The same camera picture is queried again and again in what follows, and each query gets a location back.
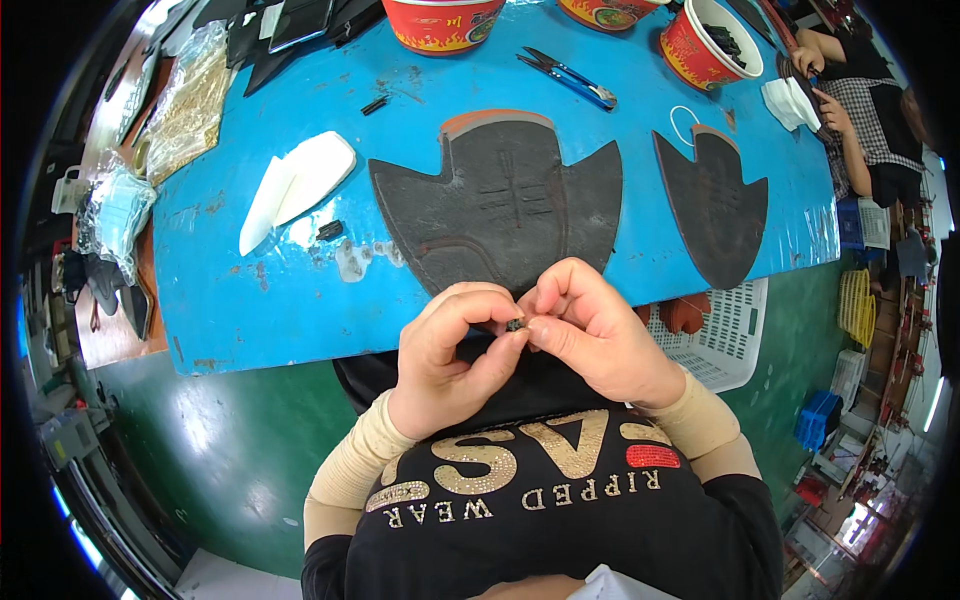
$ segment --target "blue handled scissors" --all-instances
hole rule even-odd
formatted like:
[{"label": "blue handled scissors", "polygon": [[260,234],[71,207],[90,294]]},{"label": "blue handled scissors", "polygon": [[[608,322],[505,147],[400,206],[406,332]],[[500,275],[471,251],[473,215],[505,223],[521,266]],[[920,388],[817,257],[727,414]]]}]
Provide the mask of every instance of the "blue handled scissors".
[{"label": "blue handled scissors", "polygon": [[562,62],[546,56],[540,50],[535,50],[529,46],[523,46],[523,49],[532,54],[536,60],[520,54],[516,55],[518,59],[523,60],[538,71],[546,73],[603,110],[610,111],[616,106],[616,96],[602,85],[595,84]]}]

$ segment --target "white plastic basket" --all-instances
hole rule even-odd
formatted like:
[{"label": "white plastic basket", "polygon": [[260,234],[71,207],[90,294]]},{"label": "white plastic basket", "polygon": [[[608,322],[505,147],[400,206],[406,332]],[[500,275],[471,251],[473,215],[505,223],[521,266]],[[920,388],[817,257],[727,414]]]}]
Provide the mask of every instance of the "white plastic basket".
[{"label": "white plastic basket", "polygon": [[760,353],[763,314],[767,306],[767,279],[745,281],[732,290],[708,290],[710,309],[704,326],[693,335],[674,335],[650,310],[647,330],[666,355],[719,394],[746,384],[754,376]]},{"label": "white plastic basket", "polygon": [[860,198],[856,205],[860,210],[863,245],[890,250],[890,210],[880,208],[873,198]]},{"label": "white plastic basket", "polygon": [[856,400],[866,358],[866,354],[854,350],[840,350],[837,354],[837,366],[833,370],[830,391],[843,398],[842,414],[847,414],[853,406],[853,401]]}]

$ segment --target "clear plastic bag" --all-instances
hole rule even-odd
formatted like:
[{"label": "clear plastic bag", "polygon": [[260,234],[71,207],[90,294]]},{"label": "clear plastic bag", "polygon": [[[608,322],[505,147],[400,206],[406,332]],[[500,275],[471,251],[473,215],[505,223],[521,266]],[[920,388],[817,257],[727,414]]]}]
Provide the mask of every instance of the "clear plastic bag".
[{"label": "clear plastic bag", "polygon": [[154,202],[154,188],[131,173],[123,160],[114,155],[104,179],[77,213],[78,252],[96,253],[117,263],[127,284],[135,285],[136,236],[147,225]]},{"label": "clear plastic bag", "polygon": [[198,29],[180,49],[166,89],[156,103],[144,139],[152,185],[217,145],[230,83],[224,21]]}]

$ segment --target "white mask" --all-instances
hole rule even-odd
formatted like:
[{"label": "white mask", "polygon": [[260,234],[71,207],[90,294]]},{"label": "white mask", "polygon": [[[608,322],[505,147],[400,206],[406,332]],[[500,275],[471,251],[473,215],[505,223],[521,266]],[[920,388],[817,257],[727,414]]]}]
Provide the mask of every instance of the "white mask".
[{"label": "white mask", "polygon": [[652,588],[605,564],[598,565],[587,576],[587,584],[566,600],[678,600],[676,596]]},{"label": "white mask", "polygon": [[803,123],[814,133],[820,129],[817,113],[797,80],[792,77],[785,80],[774,79],[764,84],[760,93],[763,94],[763,102],[767,108],[789,132]]}]

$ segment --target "green floor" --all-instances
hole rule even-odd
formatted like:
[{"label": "green floor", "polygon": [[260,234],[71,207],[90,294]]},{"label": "green floor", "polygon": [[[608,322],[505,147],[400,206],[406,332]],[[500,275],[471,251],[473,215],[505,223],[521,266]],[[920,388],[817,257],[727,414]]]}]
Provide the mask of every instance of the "green floor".
[{"label": "green floor", "polygon": [[[837,352],[835,262],[774,276],[753,379],[722,394],[740,419],[783,520],[808,454],[793,440],[813,390],[828,387]],[[329,363],[203,377],[174,373],[166,352],[86,372],[116,394],[113,426],[160,506],[200,547],[299,578],[300,518],[313,473],[355,420]]]}]

